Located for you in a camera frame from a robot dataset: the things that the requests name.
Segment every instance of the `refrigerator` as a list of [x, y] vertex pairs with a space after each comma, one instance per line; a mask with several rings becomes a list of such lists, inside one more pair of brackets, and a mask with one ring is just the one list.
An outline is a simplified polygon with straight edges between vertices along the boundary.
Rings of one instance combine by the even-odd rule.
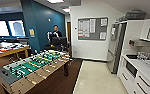
[[127, 23], [112, 24], [108, 48], [107, 66], [112, 74], [117, 74]]

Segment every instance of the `bulletin board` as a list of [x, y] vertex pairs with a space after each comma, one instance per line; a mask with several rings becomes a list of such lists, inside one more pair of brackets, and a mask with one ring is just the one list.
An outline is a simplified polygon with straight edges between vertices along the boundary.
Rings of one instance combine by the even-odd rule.
[[108, 18], [78, 19], [79, 40], [106, 40]]

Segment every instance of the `ceiling light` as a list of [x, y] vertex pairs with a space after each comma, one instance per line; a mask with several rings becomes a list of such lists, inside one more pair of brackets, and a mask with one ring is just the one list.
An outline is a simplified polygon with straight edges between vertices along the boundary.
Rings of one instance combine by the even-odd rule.
[[49, 1], [50, 3], [61, 3], [61, 2], [64, 2], [63, 0], [47, 0]]
[[69, 8], [65, 8], [63, 9], [65, 12], [70, 12], [70, 9]]

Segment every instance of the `window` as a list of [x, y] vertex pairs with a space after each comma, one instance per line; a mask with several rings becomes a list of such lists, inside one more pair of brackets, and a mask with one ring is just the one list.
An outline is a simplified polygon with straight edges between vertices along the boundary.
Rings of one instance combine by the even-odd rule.
[[5, 21], [0, 21], [0, 36], [9, 36], [9, 32]]
[[22, 20], [8, 21], [12, 36], [25, 36]]

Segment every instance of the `teal wall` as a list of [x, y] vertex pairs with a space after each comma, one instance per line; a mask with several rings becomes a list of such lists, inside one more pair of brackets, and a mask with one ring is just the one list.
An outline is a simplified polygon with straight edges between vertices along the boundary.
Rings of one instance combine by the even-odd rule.
[[12, 20], [22, 20], [24, 22], [24, 17], [23, 17], [23, 13], [22, 12], [18, 12], [18, 13], [6, 13], [6, 14], [0, 14], [0, 21], [6, 21], [6, 23], [8, 23], [8, 21], [12, 21]]
[[48, 8], [33, 0], [22, 0], [23, 15], [26, 24], [26, 31], [34, 29], [35, 37], [30, 38], [31, 47], [38, 51], [43, 50], [44, 46], [49, 44], [47, 32], [52, 32], [53, 25], [59, 26], [59, 31], [66, 36], [65, 16], [51, 8]]

